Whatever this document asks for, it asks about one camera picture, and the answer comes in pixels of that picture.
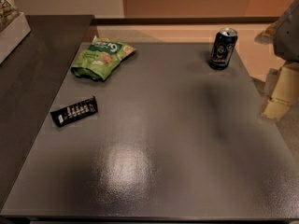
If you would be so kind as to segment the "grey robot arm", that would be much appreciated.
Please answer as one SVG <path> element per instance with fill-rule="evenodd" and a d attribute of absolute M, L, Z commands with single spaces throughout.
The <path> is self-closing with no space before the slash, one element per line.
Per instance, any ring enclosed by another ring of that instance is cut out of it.
<path fill-rule="evenodd" d="M 273 46 L 276 56 L 299 62 L 299 0 L 294 0 L 278 19 Z"/>

